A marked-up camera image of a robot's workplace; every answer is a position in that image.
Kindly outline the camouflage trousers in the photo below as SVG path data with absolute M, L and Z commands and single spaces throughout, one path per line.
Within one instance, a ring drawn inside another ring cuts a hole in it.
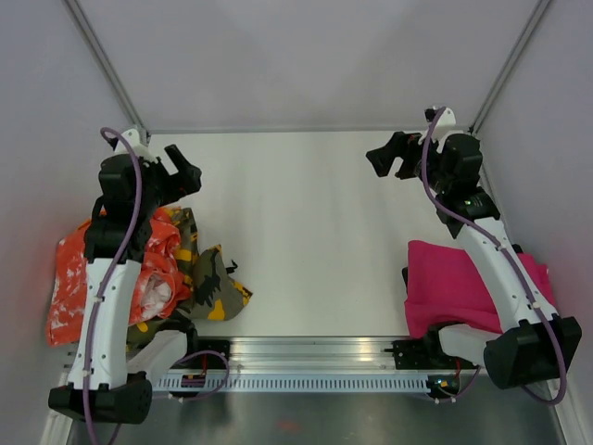
M 129 350 L 147 346 L 159 331 L 187 333 L 195 327 L 196 321 L 230 321 L 249 303 L 252 292 L 233 278 L 233 273 L 238 268 L 237 263 L 232 261 L 229 266 L 225 265 L 219 245 L 199 251 L 196 220 L 193 226 L 196 229 L 196 240 L 192 246 L 196 250 L 192 256 L 191 272 L 187 275 L 191 297 L 176 306 L 172 315 L 158 325 L 155 334 L 146 344 L 130 344 L 126 339 Z

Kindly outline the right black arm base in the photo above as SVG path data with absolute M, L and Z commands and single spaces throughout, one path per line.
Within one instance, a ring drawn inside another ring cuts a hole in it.
M 445 354 L 436 333 L 428 333 L 422 338 L 394 340 L 384 352 L 392 355 L 398 370 L 457 371 L 475 368 L 471 362 Z

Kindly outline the orange white tie-dye trousers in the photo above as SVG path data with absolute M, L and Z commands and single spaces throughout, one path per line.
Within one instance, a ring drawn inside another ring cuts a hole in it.
M 160 208 L 150 221 L 152 235 L 132 293 L 127 341 L 146 344 L 176 306 L 191 297 L 187 275 L 196 250 L 195 220 L 189 209 Z M 57 347 L 81 338 L 86 303 L 85 222 L 59 241 L 56 274 L 45 338 Z

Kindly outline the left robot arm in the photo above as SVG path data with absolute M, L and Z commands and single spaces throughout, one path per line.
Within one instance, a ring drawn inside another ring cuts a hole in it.
M 50 409 L 86 424 L 138 425 L 151 407 L 153 386 L 176 363 L 195 366 L 202 347 L 187 324 L 165 323 L 132 359 L 126 338 L 132 296 L 140 276 L 156 210 L 196 193 L 201 171 L 175 145 L 159 158 L 135 149 L 114 153 L 101 164 L 102 195 L 84 236 L 86 299 L 82 331 L 66 383 L 52 388 Z

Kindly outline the pink folded trousers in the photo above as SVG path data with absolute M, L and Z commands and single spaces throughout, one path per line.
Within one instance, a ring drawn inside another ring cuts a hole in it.
M 501 332 L 495 304 L 465 251 L 413 240 L 408 262 L 404 307 L 411 337 L 447 322 Z

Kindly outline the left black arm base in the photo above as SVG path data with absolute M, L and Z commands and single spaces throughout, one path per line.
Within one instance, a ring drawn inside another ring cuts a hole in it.
M 218 352 L 221 356 L 226 359 L 231 358 L 231 341 L 220 338 L 203 338 L 197 343 L 197 351 L 211 350 Z M 225 365 L 222 359 L 218 356 L 211 354 L 202 354 L 196 356 L 184 364 L 189 369 L 200 369 L 200 370 L 223 370 Z

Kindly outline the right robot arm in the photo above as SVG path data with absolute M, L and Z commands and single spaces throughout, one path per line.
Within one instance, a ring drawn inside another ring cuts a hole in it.
M 510 242 L 498 208 L 479 184 L 480 144 L 465 133 L 435 141 L 394 133 L 367 160 L 380 177 L 417 178 L 439 220 L 457 242 L 408 247 L 402 274 L 412 336 L 434 367 L 454 358 L 485 368 L 502 389 L 567 381 L 582 336 L 577 320 L 558 314 L 541 287 L 541 273 Z

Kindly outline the aluminium frame rail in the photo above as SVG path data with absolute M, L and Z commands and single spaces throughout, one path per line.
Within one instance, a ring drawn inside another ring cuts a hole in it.
M 231 341 L 231 358 L 236 373 L 331 373 L 398 370 L 391 354 L 384 349 L 391 342 L 407 337 L 199 337 Z

